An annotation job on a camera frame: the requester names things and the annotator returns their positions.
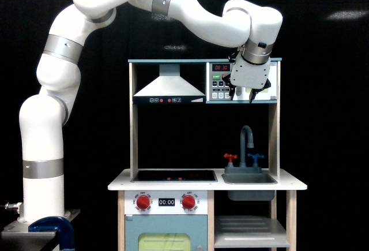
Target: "wooden post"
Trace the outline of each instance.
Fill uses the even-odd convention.
[[[214,251],[214,190],[208,190],[208,251]]]
[[[296,228],[297,228],[297,194],[295,190],[287,190],[287,218],[286,232],[289,248],[287,251],[296,251]]]
[[[118,191],[118,251],[125,251],[125,192]]]
[[[269,201],[269,217],[277,219],[277,191],[274,191],[274,199]],[[269,251],[277,251],[276,247],[269,248]]]
[[[130,117],[130,161],[131,161],[131,179],[133,179],[138,171],[138,116],[137,105],[133,104],[133,95],[137,90],[137,75],[133,63],[129,63],[129,117]]]
[[[277,64],[277,104],[269,105],[269,171],[280,176],[281,62]]]

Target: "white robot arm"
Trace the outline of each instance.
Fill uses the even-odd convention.
[[[199,38],[224,47],[239,47],[228,83],[264,88],[269,55],[282,23],[275,9],[230,0],[222,17],[207,12],[197,0],[73,0],[51,26],[37,67],[38,95],[20,110],[24,170],[24,219],[64,215],[63,138],[80,85],[77,67],[88,35],[110,25],[118,5],[129,2],[181,21]]]

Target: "faucet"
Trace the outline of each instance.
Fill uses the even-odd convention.
[[[224,173],[226,174],[243,174],[243,173],[261,173],[261,167],[258,165],[258,158],[264,158],[263,155],[259,154],[247,154],[247,156],[252,156],[254,159],[254,164],[252,167],[246,166],[246,148],[254,148],[254,138],[251,128],[247,125],[241,129],[240,137],[240,164],[239,167],[234,167],[232,160],[237,159],[237,155],[225,154],[224,157],[229,159],[228,166],[224,167]]]
[[[244,125],[241,129],[240,146],[241,146],[241,158],[239,167],[246,167],[246,134],[247,134],[247,147],[254,148],[253,131],[247,125]]]

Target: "red tap handle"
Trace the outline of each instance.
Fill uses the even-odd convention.
[[[224,157],[226,158],[226,159],[228,159],[228,161],[231,163],[232,162],[232,160],[235,160],[235,159],[237,159],[238,158],[238,156],[237,155],[231,155],[231,154],[227,154],[227,153],[225,153],[224,154]]]

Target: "oven window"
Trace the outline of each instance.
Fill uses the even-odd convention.
[[[138,237],[138,251],[191,251],[190,246],[187,234],[143,233]]]

